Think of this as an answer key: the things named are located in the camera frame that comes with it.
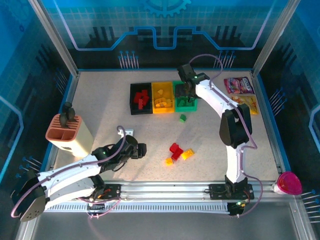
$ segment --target white tabletop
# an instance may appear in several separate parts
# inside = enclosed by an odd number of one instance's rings
[[[217,72],[197,70],[214,76]],[[248,77],[248,71],[224,71],[214,80],[227,93],[223,79]],[[219,137],[220,118],[202,99],[196,112],[184,113],[185,123],[179,121],[182,113],[131,115],[130,84],[142,82],[177,81],[175,70],[167,71],[99,71],[82,72],[73,99],[73,107],[94,137],[92,150],[118,142],[116,127],[134,129],[139,143],[146,143],[147,154],[142,159],[129,159],[118,172],[101,174],[104,180],[141,181],[221,181],[227,171],[227,150]],[[247,150],[245,171],[261,180],[276,180],[278,172],[261,114],[252,115],[252,137],[257,150]],[[169,148],[177,143],[183,150],[189,148],[195,155],[186,161],[179,158],[172,166],[165,165],[171,156]],[[78,160],[59,150],[55,168]]]

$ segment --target electrical outlet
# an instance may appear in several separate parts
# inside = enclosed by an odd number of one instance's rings
[[[122,131],[122,129],[120,129],[119,131],[118,131],[118,134],[121,136],[121,138],[123,138],[124,137],[124,132]],[[134,130],[133,129],[125,129],[125,134],[126,135],[130,135],[130,136],[134,136]]]

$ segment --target blue edge trim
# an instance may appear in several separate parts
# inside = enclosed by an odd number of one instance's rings
[[[68,93],[69,93],[69,90],[70,90],[70,87],[71,87],[72,80],[73,80],[73,76],[70,74],[69,81],[68,81],[68,84],[66,85],[66,88],[65,88],[65,91],[64,91],[64,95],[63,95],[63,99],[61,101],[61,105],[60,105],[60,108],[59,108],[59,114],[62,111],[62,106],[63,106],[64,102],[67,100],[67,96],[68,96]],[[46,151],[45,151],[45,155],[44,155],[44,158],[43,158],[43,161],[42,161],[40,172],[44,172],[45,171],[46,165],[47,165],[48,160],[49,160],[49,155],[50,155],[52,146],[53,146],[53,144],[51,142],[49,142],[48,147],[46,148]]]
[[[159,70],[175,70],[175,68],[135,69],[135,71],[137,71],[137,70],[138,71],[157,71],[157,70],[159,71]],[[251,71],[250,68],[232,68],[232,69],[228,69],[228,70],[229,71],[247,71],[247,70]],[[81,72],[113,72],[113,71],[119,71],[119,69],[79,69],[79,71],[81,71]],[[285,171],[291,171],[291,167],[290,167],[290,164],[289,164],[289,161],[288,161],[288,157],[287,157],[287,154],[286,154],[286,151],[285,151],[284,145],[282,143],[278,127],[277,127],[276,119],[275,119],[275,117],[273,115],[270,103],[268,101],[267,92],[266,92],[266,89],[265,89],[265,86],[263,84],[263,81],[262,81],[262,78],[261,78],[260,74],[258,74],[257,79],[258,79],[259,85],[261,87],[261,92],[262,92],[262,95],[263,95],[263,99],[265,101],[265,105],[266,105],[268,114],[270,116],[271,124],[272,124],[273,130],[274,130],[275,138],[277,140],[277,143],[278,143],[278,146],[279,146],[279,149],[280,149],[280,153],[281,153],[281,156],[282,156],[282,160],[283,160],[283,164],[284,164],[284,167],[285,167]],[[69,78],[68,84],[66,86],[65,92],[64,92],[64,96],[63,96],[63,99],[62,99],[62,102],[61,102],[61,105],[60,105],[59,113],[61,113],[63,103],[67,99],[72,80],[73,80],[73,77],[71,75],[70,78]],[[50,155],[50,151],[52,149],[52,146],[53,146],[52,143],[48,144],[48,147],[46,149],[46,152],[45,152],[45,155],[44,155],[44,159],[43,159],[43,162],[42,162],[42,166],[41,166],[41,169],[40,169],[41,172],[43,172],[45,170],[45,167],[46,167],[47,162],[49,160],[49,155]]]

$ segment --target colorful package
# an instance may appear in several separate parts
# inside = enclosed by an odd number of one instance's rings
[[[231,98],[238,104],[247,104],[250,108],[250,114],[257,115],[259,113],[256,96],[232,96]]]
[[[226,78],[224,85],[228,94],[254,94],[254,89],[246,76]]]

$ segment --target red lego brick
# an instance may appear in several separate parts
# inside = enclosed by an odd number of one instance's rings
[[[171,147],[169,148],[170,152],[172,152],[173,154],[175,153],[175,151],[179,148],[179,145],[176,144],[175,142],[171,145]]]
[[[147,105],[148,101],[149,101],[149,97],[148,96],[143,96],[143,98],[142,98],[143,106]]]
[[[139,110],[142,110],[144,107],[143,107],[143,101],[142,101],[142,99],[140,98],[139,99],[139,103],[138,103],[138,109]]]
[[[174,154],[172,154],[171,158],[175,161],[178,160],[178,158],[180,157],[180,155],[183,153],[184,151],[178,147],[178,149],[174,152]]]
[[[148,90],[146,89],[143,89],[141,93],[142,93],[142,96],[148,96]]]
[[[143,96],[143,95],[142,95],[141,92],[136,92],[136,93],[135,93],[135,96],[134,96],[134,99],[133,99],[133,103],[138,104],[138,103],[139,103],[139,99],[141,99],[142,96]]]

